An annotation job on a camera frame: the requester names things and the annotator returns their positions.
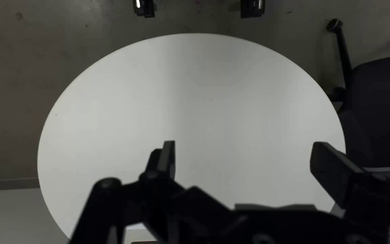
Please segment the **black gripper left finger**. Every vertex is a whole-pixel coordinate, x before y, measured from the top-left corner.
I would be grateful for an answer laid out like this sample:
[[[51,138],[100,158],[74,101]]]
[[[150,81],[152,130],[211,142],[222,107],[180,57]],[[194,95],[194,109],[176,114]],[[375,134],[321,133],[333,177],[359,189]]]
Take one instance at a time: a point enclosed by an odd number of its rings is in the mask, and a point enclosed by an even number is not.
[[[154,149],[142,172],[142,179],[175,179],[176,173],[176,151],[175,142],[165,141],[161,147]]]

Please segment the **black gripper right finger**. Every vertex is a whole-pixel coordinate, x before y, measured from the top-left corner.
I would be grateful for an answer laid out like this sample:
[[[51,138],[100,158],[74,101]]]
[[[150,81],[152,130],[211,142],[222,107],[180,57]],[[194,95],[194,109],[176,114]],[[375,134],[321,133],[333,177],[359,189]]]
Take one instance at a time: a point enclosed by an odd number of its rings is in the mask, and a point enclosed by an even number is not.
[[[310,172],[341,208],[362,208],[367,173],[343,151],[328,142],[315,141],[311,147]]]

